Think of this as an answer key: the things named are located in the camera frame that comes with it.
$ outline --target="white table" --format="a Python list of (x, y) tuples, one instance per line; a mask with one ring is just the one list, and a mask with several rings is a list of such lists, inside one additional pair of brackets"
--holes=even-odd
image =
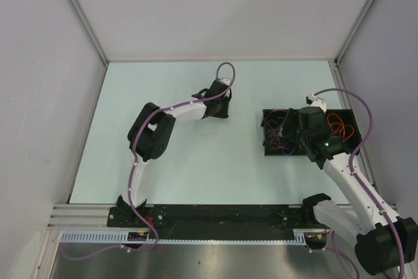
[[(133, 162), (127, 133), (145, 103), (187, 100), (212, 83), (218, 62), (111, 63), (72, 191), (71, 203), (115, 203)], [(325, 61), (234, 62), (227, 120), (177, 125), (153, 166), (148, 203), (300, 204), (326, 193), (346, 204), (336, 184), (306, 156), (264, 156), (264, 108), (300, 108), (307, 94), (334, 86)], [(229, 76), (225, 66), (221, 76)], [(341, 108), (336, 93), (324, 94)]]

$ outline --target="purple cable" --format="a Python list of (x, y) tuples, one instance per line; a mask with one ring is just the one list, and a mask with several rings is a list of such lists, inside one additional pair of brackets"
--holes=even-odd
[[(134, 163), (133, 163), (133, 165), (132, 165), (132, 168), (131, 168), (131, 174), (129, 175), (129, 183), (128, 183), (128, 200), (129, 200), (129, 205), (131, 205), (131, 208), (132, 208), (132, 211), (138, 216), (138, 218), (139, 219), (141, 219), (142, 220), (142, 222), (144, 222), (151, 230), (152, 230), (152, 232), (154, 232), (154, 234), (155, 234), (155, 242), (151, 245), (151, 246), (148, 246), (147, 248), (144, 248), (144, 249), (140, 249), (140, 248), (130, 248), (130, 250), (131, 251), (134, 251), (134, 252), (146, 252), (146, 251), (149, 251), (149, 250), (151, 250), (152, 248), (154, 248), (156, 245), (157, 245), (157, 243), (158, 243), (158, 241), (159, 241), (159, 236), (158, 236), (158, 232), (155, 230), (155, 228), (153, 227), (153, 225), (152, 224), (150, 224), (144, 217), (142, 217), (141, 216), (141, 214), (137, 211), (137, 209), (135, 208), (135, 206), (134, 206), (134, 204), (133, 204), (133, 200), (132, 200), (132, 195), (131, 195), (131, 185), (132, 185), (132, 179), (133, 179), (133, 175), (134, 175), (134, 173), (135, 173), (135, 168), (137, 167), (137, 163), (138, 163), (138, 155), (136, 154), (136, 152), (135, 152), (135, 148), (137, 147), (137, 144), (138, 144), (138, 141), (139, 141), (139, 138), (140, 138), (140, 136), (141, 136), (141, 134), (142, 134), (142, 132), (144, 132), (144, 130), (145, 130), (145, 128), (146, 128), (146, 126), (149, 124), (149, 122), (151, 121), (151, 119), (156, 115), (156, 114), (158, 114), (159, 112), (163, 112), (163, 111), (170, 111), (170, 110), (172, 110), (172, 109), (174, 109), (174, 108), (178, 108), (178, 107), (181, 107), (181, 106), (186, 106), (186, 105), (190, 105), (190, 104), (193, 104), (193, 103), (202, 103), (202, 102), (205, 102), (205, 101), (213, 101), (214, 99), (217, 99), (217, 98), (220, 98), (220, 97), (222, 97), (222, 96), (224, 96), (231, 88), (232, 88), (232, 86), (233, 86), (233, 84), (234, 84), (234, 81), (235, 81), (235, 68), (234, 68), (234, 66), (232, 65), (232, 63), (230, 63), (230, 62), (223, 62), (223, 63), (221, 63), (220, 65), (219, 65), (219, 67), (216, 69), (216, 79), (219, 79), (219, 70), (220, 70), (220, 68), (222, 67), (222, 66), (224, 66), (224, 65), (229, 65), (230, 67), (231, 67), (231, 69), (233, 70), (233, 77), (231, 78), (231, 83), (229, 84), (229, 86), (227, 87), (227, 89), (225, 90), (225, 91), (223, 91), (223, 92), (221, 92), (221, 93), (219, 93), (219, 94), (217, 94), (217, 95), (215, 95), (215, 96), (212, 96), (212, 97), (208, 97), (208, 98), (202, 98), (202, 99), (196, 99), (196, 100), (193, 100), (193, 101), (184, 101), (183, 103), (178, 103), (178, 104), (176, 104), (176, 105), (172, 105), (172, 106), (169, 106), (169, 107), (165, 107), (165, 108), (160, 108), (160, 109), (157, 109), (156, 111), (153, 111), (146, 119), (145, 119), (145, 121), (144, 121), (144, 123), (140, 126), (140, 128), (139, 128), (139, 130), (138, 130), (138, 133), (137, 133), (137, 135), (136, 135), (136, 137), (135, 137), (135, 140), (134, 140), (134, 142), (133, 142), (133, 145), (132, 145), (132, 154), (134, 155), (134, 159), (135, 159), (135, 161), (134, 161)], [(65, 259), (68, 259), (68, 260), (70, 260), (70, 261), (82, 261), (82, 260), (84, 260), (84, 259), (88, 259), (88, 258), (91, 258), (91, 257), (93, 257), (93, 256), (95, 256), (95, 255), (97, 255), (97, 254), (100, 254), (100, 253), (102, 253), (102, 252), (104, 252), (104, 251), (107, 251), (107, 250), (111, 250), (111, 249), (113, 249), (113, 248), (120, 248), (121, 246), (120, 245), (112, 245), (112, 246), (107, 246), (106, 248), (102, 248), (101, 250), (98, 250), (97, 252), (94, 252), (94, 253), (92, 253), (92, 254), (89, 254), (89, 255), (86, 255), (86, 256), (82, 256), (82, 257), (69, 257), (69, 256), (67, 256), (65, 253), (64, 253), (64, 251), (63, 250), (61, 250), (61, 254), (62, 254), (62, 256), (65, 258)]]
[[(348, 95), (354, 96), (355, 98), (357, 98), (364, 105), (364, 107), (367, 110), (368, 117), (369, 117), (368, 130), (367, 130), (366, 136), (363, 138), (363, 140), (360, 142), (360, 144), (357, 145), (357, 147), (354, 149), (354, 151), (350, 155), (349, 169), (350, 169), (351, 173), (353, 174), (353, 176), (356, 178), (356, 180), (359, 182), (359, 184), (362, 186), (363, 190), (370, 196), (370, 198), (376, 204), (377, 208), (379, 210), (384, 210), (381, 203), (375, 198), (375, 196), (369, 190), (367, 185), (361, 180), (360, 176), (355, 172), (354, 165), (353, 165), (355, 154), (360, 150), (360, 148), (362, 148), (364, 146), (364, 143), (369, 139), (370, 134), (372, 133), (372, 129), (373, 129), (372, 111), (370, 110), (370, 107), (367, 105), (366, 101), (363, 98), (361, 98), (356, 93), (353, 93), (352, 91), (347, 91), (343, 88), (328, 88), (326, 90), (319, 91), (319, 92), (315, 93), (314, 95), (317, 96), (319, 94), (326, 93), (328, 91), (340, 91), (340, 92), (346, 93)], [(398, 251), (399, 251), (399, 276), (398, 276), (398, 279), (402, 279), (404, 277), (404, 273), (405, 273), (405, 259), (404, 259), (404, 251), (402, 249), (402, 243), (400, 241), (398, 231), (396, 231), (396, 228), (395, 228), (392, 220), (390, 219), (389, 215), (385, 211), (383, 211), (383, 217), (385, 217), (387, 223), (389, 224), (389, 227), (391, 228), (391, 230), (393, 232), (393, 235), (394, 235), (394, 238), (396, 240), (396, 245), (398, 246)]]
[[(342, 268), (344, 269), (344, 272), (349, 276), (349, 278), (350, 279), (359, 279), (360, 278), (360, 273), (359, 273), (359, 270), (357, 269), (357, 267), (355, 266), (353, 260), (350, 257), (348, 257), (345, 253), (343, 253), (342, 251), (340, 251), (336, 248), (335, 232), (334, 231), (331, 233), (331, 240), (332, 240), (332, 245), (334, 246), (334, 248), (323, 248), (323, 249), (313, 250), (308, 245), (306, 245), (306, 247), (309, 249), (309, 252), (312, 252), (312, 253), (334, 252), (336, 254), (336, 256), (338, 258), (338, 261), (340, 262)], [(344, 264), (341, 257), (345, 258), (351, 264), (351, 266), (354, 268), (354, 271), (357, 275), (356, 277), (352, 277), (350, 275), (350, 271), (348, 270), (347, 266)]]

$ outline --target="purple cable loop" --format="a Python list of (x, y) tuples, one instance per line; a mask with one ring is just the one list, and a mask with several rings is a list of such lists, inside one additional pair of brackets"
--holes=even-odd
[[(360, 142), (360, 144), (357, 145), (357, 147), (351, 153), (348, 163), (349, 163), (349, 169), (350, 169), (351, 173), (353, 174), (353, 176), (356, 178), (357, 182), (362, 186), (363, 190), (370, 196), (370, 198), (376, 204), (379, 211), (382, 211), (382, 210), (384, 210), (383, 206), (376, 199), (376, 197), (373, 195), (373, 193), (369, 190), (367, 185), (361, 180), (360, 176), (355, 172), (354, 166), (353, 166), (353, 161), (354, 161), (355, 154), (360, 150), (360, 148), (362, 148), (364, 146), (366, 141), (369, 139), (370, 134), (372, 133), (373, 124), (374, 124), (372, 111), (370, 110), (370, 107), (367, 105), (366, 101), (363, 98), (361, 98), (360, 95), (357, 95), (356, 93), (353, 93), (352, 91), (347, 91), (343, 88), (327, 88), (326, 90), (319, 91), (319, 92), (315, 93), (314, 95), (318, 96), (319, 94), (326, 93), (328, 91), (340, 91), (342, 93), (346, 93), (348, 95), (351, 95), (351, 96), (357, 98), (364, 105), (364, 107), (367, 110), (368, 117), (369, 117), (369, 126), (368, 126), (366, 136), (363, 138), (363, 140)], [(393, 222), (391, 221), (389, 215), (386, 213), (386, 211), (383, 211), (382, 214), (383, 214), (383, 217), (386, 219), (387, 223), (389, 224), (389, 227), (391, 228), (391, 230), (393, 232), (393, 235), (395, 237), (396, 245), (398, 246), (398, 251), (399, 251), (399, 276), (398, 276), (398, 279), (403, 279), (404, 273), (405, 273), (405, 259), (404, 259), (404, 251), (403, 251), (403, 248), (402, 248), (402, 243), (400, 241), (398, 231), (396, 231), (396, 228), (395, 228)]]
[[(190, 105), (191, 103), (203, 103), (205, 101), (213, 101), (214, 99), (218, 99), (218, 98), (224, 96), (232, 88), (232, 86), (233, 86), (233, 84), (235, 82), (235, 68), (234, 68), (234, 65), (232, 63), (230, 63), (230, 62), (223, 62), (223, 63), (221, 63), (219, 65), (219, 67), (216, 69), (216, 79), (219, 80), (219, 76), (218, 76), (219, 70), (224, 65), (229, 65), (231, 67), (231, 69), (233, 70), (233, 76), (231, 78), (231, 83), (228, 85), (228, 87), (227, 87), (227, 89), (225, 91), (223, 91), (223, 92), (221, 92), (221, 93), (219, 93), (219, 94), (217, 94), (215, 96), (212, 96), (212, 97), (202, 98), (202, 99), (194, 99), (193, 101), (184, 101), (183, 103), (178, 103), (178, 104), (175, 104), (175, 105), (172, 105), (172, 106), (169, 106), (169, 107), (157, 109), (156, 111), (153, 111), (145, 119), (144, 123), (139, 128), (138, 133), (137, 133), (137, 135), (135, 137), (135, 140), (133, 142), (133, 145), (132, 145), (132, 154), (134, 155), (134, 159), (135, 160), (134, 160), (134, 163), (132, 164), (131, 173), (129, 175), (129, 181), (128, 181), (128, 200), (129, 200), (129, 205), (131, 206), (131, 209), (135, 213), (135, 215), (137, 215), (138, 218), (141, 219), (141, 221), (144, 222), (152, 230), (152, 232), (154, 232), (154, 234), (155, 234), (155, 242), (151, 246), (148, 246), (148, 247), (143, 248), (143, 249), (141, 249), (141, 248), (130, 248), (130, 251), (134, 251), (134, 252), (147, 252), (147, 251), (153, 249), (158, 244), (158, 241), (159, 241), (158, 232), (155, 230), (155, 228), (154, 228), (154, 226), (152, 224), (150, 224), (144, 217), (141, 216), (141, 214), (135, 208), (135, 206), (133, 204), (133, 200), (132, 200), (132, 193), (131, 193), (131, 190), (132, 190), (132, 188), (131, 188), (131, 186), (132, 186), (132, 179), (133, 179), (133, 175), (135, 173), (135, 169), (136, 169), (137, 164), (138, 164), (138, 155), (135, 152), (135, 148), (138, 145), (138, 141), (139, 141), (139, 138), (140, 138), (142, 132), (144, 132), (146, 126), (149, 124), (149, 122), (151, 121), (151, 119), (156, 114), (158, 114), (159, 112), (170, 111), (170, 110), (173, 110), (173, 109), (178, 108), (178, 107)], [(92, 254), (89, 254), (89, 255), (86, 255), (86, 256), (82, 256), (82, 257), (69, 257), (67, 254), (65, 254), (65, 252), (64, 252), (63, 249), (61, 249), (61, 254), (62, 254), (62, 256), (65, 259), (68, 259), (70, 261), (82, 261), (82, 260), (91, 258), (93, 256), (96, 256), (96, 255), (98, 255), (98, 254), (100, 254), (102, 252), (105, 252), (107, 250), (111, 250), (111, 249), (114, 249), (114, 248), (121, 248), (121, 247), (123, 247), (123, 246), (121, 246), (119, 244), (112, 245), (112, 246), (107, 246), (106, 248), (102, 248), (101, 250), (98, 250), (98, 251), (96, 251), (96, 252), (94, 252)]]

